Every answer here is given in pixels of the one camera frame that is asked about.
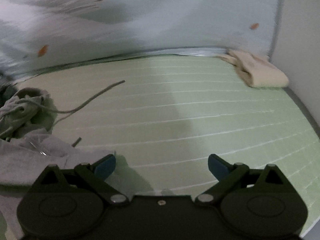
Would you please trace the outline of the grey zip hoodie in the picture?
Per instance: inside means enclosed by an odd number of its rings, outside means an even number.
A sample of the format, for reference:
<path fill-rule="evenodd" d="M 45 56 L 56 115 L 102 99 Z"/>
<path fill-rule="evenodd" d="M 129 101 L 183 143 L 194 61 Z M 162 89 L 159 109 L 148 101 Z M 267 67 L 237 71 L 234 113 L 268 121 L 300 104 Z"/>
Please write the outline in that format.
<path fill-rule="evenodd" d="M 104 148 L 83 151 L 52 134 L 58 123 L 50 94 L 39 88 L 10 87 L 1 106 L 1 217 L 16 238 L 24 235 L 16 210 L 25 192 L 49 164 L 74 168 L 107 154 Z"/>

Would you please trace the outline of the folded beige garment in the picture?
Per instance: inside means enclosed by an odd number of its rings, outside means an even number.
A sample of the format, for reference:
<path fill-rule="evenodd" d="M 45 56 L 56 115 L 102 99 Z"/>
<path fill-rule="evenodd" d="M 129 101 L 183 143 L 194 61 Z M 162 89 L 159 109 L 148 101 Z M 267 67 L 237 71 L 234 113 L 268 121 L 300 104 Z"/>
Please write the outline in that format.
<path fill-rule="evenodd" d="M 242 50 L 229 50 L 227 54 L 217 55 L 234 66 L 236 73 L 248 87 L 284 88 L 289 85 L 289 78 L 276 66 L 261 57 Z"/>

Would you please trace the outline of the blue denim garment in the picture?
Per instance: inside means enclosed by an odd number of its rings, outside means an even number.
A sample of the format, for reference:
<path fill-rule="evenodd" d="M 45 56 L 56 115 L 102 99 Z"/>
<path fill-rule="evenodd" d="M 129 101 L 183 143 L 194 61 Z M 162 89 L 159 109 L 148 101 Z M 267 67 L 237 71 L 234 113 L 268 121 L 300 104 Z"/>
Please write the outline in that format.
<path fill-rule="evenodd" d="M 17 88 L 12 82 L 1 76 L 1 100 L 9 100 L 16 92 Z"/>

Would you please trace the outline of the pale blue carrot-print sheet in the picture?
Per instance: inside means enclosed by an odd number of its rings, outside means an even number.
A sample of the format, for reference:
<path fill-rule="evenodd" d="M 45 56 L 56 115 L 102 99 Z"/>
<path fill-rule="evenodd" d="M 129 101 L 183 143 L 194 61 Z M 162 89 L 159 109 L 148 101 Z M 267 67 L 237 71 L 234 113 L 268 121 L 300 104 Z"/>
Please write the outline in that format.
<path fill-rule="evenodd" d="M 282 0 L 1 0 L 1 71 L 227 49 L 270 55 Z"/>

